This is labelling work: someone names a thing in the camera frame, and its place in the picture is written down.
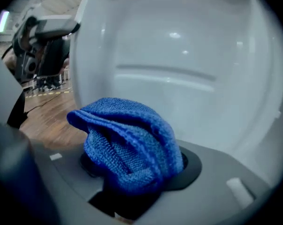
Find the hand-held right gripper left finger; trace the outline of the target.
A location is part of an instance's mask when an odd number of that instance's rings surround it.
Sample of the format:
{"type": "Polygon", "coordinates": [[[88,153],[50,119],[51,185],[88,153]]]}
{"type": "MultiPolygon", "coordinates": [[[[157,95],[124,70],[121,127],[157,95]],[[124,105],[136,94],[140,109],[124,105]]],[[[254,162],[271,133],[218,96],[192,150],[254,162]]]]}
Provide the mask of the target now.
{"type": "Polygon", "coordinates": [[[31,144],[61,225],[117,225],[116,219],[88,202],[101,191],[103,180],[91,177],[80,166],[81,144],[59,149],[46,148],[38,140],[31,144]]]}

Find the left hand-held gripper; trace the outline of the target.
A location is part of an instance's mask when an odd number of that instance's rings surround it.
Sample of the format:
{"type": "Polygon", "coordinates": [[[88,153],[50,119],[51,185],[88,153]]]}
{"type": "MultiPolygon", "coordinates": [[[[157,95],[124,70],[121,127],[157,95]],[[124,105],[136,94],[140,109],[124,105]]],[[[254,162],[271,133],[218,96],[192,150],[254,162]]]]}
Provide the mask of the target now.
{"type": "Polygon", "coordinates": [[[72,18],[37,20],[30,16],[24,20],[12,39],[16,55],[14,77],[19,83],[29,82],[34,77],[44,78],[58,75],[69,56],[70,40],[66,36],[75,33],[80,24],[72,18]],[[36,38],[58,38],[47,41],[41,56],[37,56],[38,43],[30,44],[30,31],[36,26],[36,38]]]}

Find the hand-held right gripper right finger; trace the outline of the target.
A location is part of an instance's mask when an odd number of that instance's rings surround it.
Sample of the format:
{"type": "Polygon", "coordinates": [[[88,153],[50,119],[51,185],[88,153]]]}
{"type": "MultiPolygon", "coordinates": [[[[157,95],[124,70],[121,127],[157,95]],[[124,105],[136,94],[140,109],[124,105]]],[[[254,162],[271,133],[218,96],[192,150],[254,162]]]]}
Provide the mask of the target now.
{"type": "Polygon", "coordinates": [[[238,214],[241,207],[226,182],[239,178],[255,201],[270,190],[268,184],[223,152],[178,141],[202,162],[199,177],[187,188],[163,192],[136,225],[215,225],[238,214]]]}

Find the blue cloth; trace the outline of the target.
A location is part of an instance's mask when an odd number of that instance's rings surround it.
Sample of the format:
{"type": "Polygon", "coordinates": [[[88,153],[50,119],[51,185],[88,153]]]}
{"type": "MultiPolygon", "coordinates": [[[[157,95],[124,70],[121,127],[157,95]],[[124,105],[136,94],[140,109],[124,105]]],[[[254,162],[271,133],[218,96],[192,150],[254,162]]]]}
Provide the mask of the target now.
{"type": "Polygon", "coordinates": [[[183,171],[173,129],[142,103],[104,97],[69,112],[67,121],[87,133],[84,151],[117,193],[155,193],[183,171]]]}

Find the white water dispenser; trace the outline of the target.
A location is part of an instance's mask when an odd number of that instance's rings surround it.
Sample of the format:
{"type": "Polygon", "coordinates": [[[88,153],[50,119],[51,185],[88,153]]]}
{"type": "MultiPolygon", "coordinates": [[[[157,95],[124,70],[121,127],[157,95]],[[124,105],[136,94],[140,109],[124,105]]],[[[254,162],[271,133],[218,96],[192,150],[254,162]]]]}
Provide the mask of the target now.
{"type": "Polygon", "coordinates": [[[81,0],[70,68],[79,107],[154,109],[178,140],[283,174],[283,29],[263,0],[81,0]]]}

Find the ceiling light strip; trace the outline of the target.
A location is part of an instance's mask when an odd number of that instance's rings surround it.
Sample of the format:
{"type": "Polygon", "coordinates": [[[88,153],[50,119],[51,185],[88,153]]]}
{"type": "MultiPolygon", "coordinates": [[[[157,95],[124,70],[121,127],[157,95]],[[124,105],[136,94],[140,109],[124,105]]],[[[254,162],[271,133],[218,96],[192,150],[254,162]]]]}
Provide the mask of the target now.
{"type": "Polygon", "coordinates": [[[0,19],[0,33],[4,31],[5,25],[9,16],[9,11],[3,11],[2,17],[0,19]]]}

